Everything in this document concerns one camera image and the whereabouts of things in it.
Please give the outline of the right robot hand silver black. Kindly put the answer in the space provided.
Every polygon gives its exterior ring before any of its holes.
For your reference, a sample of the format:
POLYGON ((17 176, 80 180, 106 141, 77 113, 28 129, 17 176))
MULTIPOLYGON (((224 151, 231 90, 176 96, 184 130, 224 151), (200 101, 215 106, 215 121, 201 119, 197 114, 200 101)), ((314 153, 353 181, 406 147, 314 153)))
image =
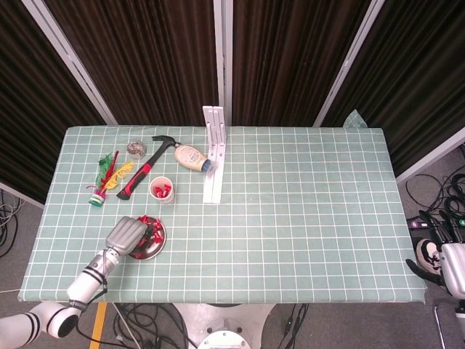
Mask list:
POLYGON ((457 300, 464 300, 464 236, 458 220, 441 210, 439 221, 420 210, 419 217, 431 232, 430 239, 416 245, 417 261, 407 259, 407 266, 423 280, 443 286, 457 300))

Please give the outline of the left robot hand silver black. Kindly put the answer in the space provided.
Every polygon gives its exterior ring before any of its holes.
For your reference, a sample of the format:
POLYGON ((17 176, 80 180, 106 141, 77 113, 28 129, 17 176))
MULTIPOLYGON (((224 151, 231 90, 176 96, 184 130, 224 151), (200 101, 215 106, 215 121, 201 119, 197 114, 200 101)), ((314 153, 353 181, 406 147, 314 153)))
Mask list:
POLYGON ((107 236, 105 245, 120 256, 136 260, 147 260, 155 257, 164 248, 166 230, 158 218, 147 215, 138 217, 122 217, 107 236))

